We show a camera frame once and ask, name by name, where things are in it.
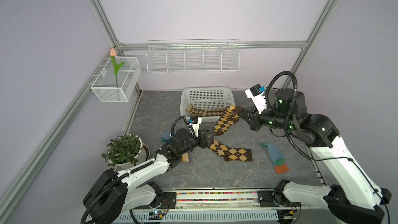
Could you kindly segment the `beige purple striped sock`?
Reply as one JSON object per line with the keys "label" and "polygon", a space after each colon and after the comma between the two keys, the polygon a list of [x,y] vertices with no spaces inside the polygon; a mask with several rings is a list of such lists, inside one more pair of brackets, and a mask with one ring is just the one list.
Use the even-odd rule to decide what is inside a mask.
{"label": "beige purple striped sock", "polygon": [[181,161],[182,161],[182,162],[188,162],[188,163],[190,163],[191,160],[190,160],[189,154],[188,154],[188,153],[183,154],[183,155],[181,156]]}

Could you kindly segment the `blue green orange sock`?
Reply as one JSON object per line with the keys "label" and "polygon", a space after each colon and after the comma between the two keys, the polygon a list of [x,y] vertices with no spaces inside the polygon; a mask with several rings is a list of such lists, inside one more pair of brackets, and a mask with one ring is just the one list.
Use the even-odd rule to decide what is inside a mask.
{"label": "blue green orange sock", "polygon": [[165,134],[161,135],[161,142],[164,143],[164,144],[169,142],[170,139],[171,139],[171,132],[168,132],[168,133],[165,133]]}

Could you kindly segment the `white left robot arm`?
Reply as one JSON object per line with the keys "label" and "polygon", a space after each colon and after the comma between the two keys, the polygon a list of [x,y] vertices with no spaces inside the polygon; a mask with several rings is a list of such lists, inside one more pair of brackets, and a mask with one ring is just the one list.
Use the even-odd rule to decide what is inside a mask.
{"label": "white left robot arm", "polygon": [[169,141],[153,158],[127,170],[108,169],[102,173],[83,200],[86,210],[80,220],[82,224],[111,224],[121,213],[136,207],[161,205],[163,191],[151,179],[175,168],[182,155],[196,147],[210,147],[216,136],[215,131],[200,131],[201,121],[197,117],[178,119],[187,128],[175,130],[172,125]]}

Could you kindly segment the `dark brown argyle sock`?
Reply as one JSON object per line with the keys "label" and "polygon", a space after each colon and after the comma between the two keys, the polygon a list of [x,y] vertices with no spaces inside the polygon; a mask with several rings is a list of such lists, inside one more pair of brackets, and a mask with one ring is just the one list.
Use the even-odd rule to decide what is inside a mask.
{"label": "dark brown argyle sock", "polygon": [[235,125],[240,120],[238,114],[244,110],[245,109],[240,106],[227,106],[214,125],[213,131],[216,133],[216,136],[224,135],[231,126]]}
{"label": "dark brown argyle sock", "polygon": [[240,161],[240,162],[252,162],[251,149],[246,148],[233,148],[227,146],[221,142],[214,140],[209,149],[222,157],[226,162],[228,161]]}

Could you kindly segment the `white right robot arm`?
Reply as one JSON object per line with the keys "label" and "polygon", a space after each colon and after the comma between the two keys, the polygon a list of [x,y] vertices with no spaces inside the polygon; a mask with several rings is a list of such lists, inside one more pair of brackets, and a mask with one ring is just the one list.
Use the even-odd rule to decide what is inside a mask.
{"label": "white right robot arm", "polygon": [[245,93],[254,107],[240,112],[240,118],[253,131],[263,126],[281,129],[291,145],[294,140],[303,142],[308,151],[302,152],[302,156],[323,162],[337,183],[314,187],[284,179],[264,202],[277,206],[300,203],[324,208],[347,224],[380,224],[384,219],[390,219],[391,192],[377,186],[357,164],[330,118],[308,113],[305,95],[298,90],[296,76],[290,71],[280,75],[291,78],[292,88],[278,90],[274,103],[269,100],[270,87],[255,85],[247,89]]}

